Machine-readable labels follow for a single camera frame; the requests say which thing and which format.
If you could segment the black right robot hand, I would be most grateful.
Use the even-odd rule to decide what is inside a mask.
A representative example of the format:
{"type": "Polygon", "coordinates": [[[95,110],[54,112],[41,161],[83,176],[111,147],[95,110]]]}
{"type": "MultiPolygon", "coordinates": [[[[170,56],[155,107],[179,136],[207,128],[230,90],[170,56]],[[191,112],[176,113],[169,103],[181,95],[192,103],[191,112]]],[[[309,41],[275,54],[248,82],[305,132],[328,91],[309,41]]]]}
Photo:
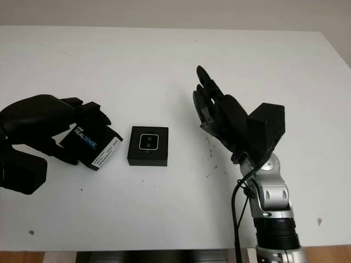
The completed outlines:
{"type": "Polygon", "coordinates": [[[200,65],[196,68],[200,83],[193,91],[193,101],[200,127],[218,139],[232,153],[231,161],[244,159],[247,113],[231,95],[225,95],[200,65]]]}

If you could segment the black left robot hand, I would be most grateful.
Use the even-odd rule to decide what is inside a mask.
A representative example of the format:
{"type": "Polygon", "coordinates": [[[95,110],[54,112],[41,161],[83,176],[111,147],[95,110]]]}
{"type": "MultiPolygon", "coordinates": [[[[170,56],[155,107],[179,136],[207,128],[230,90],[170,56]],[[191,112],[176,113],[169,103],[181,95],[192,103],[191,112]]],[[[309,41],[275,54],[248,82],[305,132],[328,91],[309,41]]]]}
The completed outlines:
{"type": "Polygon", "coordinates": [[[72,124],[111,125],[100,105],[84,104],[79,98],[58,99],[41,94],[12,103],[1,111],[1,155],[13,152],[13,145],[25,144],[48,156],[72,165],[78,160],[57,145],[54,136],[72,124]]]}

